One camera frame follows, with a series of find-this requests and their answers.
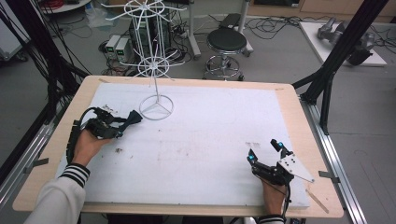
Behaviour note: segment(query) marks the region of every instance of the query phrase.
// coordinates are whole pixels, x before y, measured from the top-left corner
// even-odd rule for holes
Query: black and white striped cuff
[[[85,186],[88,177],[90,177],[90,171],[83,165],[78,163],[70,163],[64,169],[64,173],[60,176],[68,177],[76,181],[82,188]]]
[[[279,222],[285,223],[285,219],[281,215],[268,215],[264,217],[259,217],[259,224],[268,223],[268,222]]]

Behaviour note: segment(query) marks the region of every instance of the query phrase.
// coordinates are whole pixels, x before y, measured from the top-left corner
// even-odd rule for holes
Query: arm
[[[285,186],[272,185],[262,179],[262,189],[264,205],[267,216],[259,217],[259,223],[283,224],[285,219],[282,217],[282,204],[285,201]]]
[[[98,140],[90,132],[83,130],[76,144],[74,159],[59,178],[43,186],[35,209],[25,223],[77,223],[85,201],[84,185],[90,175],[86,166],[102,145],[110,141]]]

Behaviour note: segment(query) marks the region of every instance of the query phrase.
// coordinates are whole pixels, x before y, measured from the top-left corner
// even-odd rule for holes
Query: person's right hand
[[[101,147],[110,141],[111,139],[97,139],[90,131],[82,130],[76,143],[72,162],[87,166]]]
[[[282,204],[285,201],[286,186],[273,185],[261,179],[264,205],[268,215],[282,215]]]

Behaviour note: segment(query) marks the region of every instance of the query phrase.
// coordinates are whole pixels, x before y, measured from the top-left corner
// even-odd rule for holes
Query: stool
[[[206,62],[203,79],[206,79],[205,75],[210,73],[217,77],[223,77],[224,80],[239,75],[238,80],[243,81],[244,76],[239,71],[238,61],[227,55],[239,54],[244,51],[247,45],[245,37],[234,29],[220,28],[207,36],[206,43],[219,55],[212,56]]]

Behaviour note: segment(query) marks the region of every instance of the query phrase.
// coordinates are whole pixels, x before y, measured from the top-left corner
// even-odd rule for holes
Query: gray floor
[[[77,10],[61,15],[60,22],[77,21],[84,16],[83,11]],[[197,19],[196,27],[211,20],[208,17]],[[65,40],[93,74],[100,74],[106,69],[106,61],[98,51],[99,44],[111,34],[124,33],[129,22],[119,20],[114,27],[91,31],[86,22],[73,24],[74,35],[67,34]],[[216,24],[208,22],[205,27],[213,28]],[[385,27],[378,26],[378,30],[385,30]],[[249,30],[245,35],[255,50],[248,58],[235,57],[241,64],[245,81],[293,83],[314,73],[321,65],[303,32],[297,28],[285,27],[271,40],[259,39]],[[396,35],[395,27],[390,35]],[[201,59],[173,67],[168,73],[170,77],[201,79],[205,60],[214,53],[206,46],[204,35],[198,35],[197,40]],[[396,223],[396,193],[393,190],[396,189],[393,173],[396,170],[396,56],[384,48],[375,47],[375,50],[387,66],[343,66],[335,76],[329,131],[368,223]],[[0,67],[0,91],[3,96],[0,98],[0,127],[3,127],[0,162],[3,163],[45,105],[46,82],[32,62],[13,62]],[[0,223],[22,223],[28,215],[13,211],[12,200],[13,197],[0,211]],[[83,220],[84,223],[106,223],[99,214],[86,214]],[[179,217],[167,221],[179,222]],[[350,220],[344,215],[341,219],[310,218],[307,223],[350,223]]]

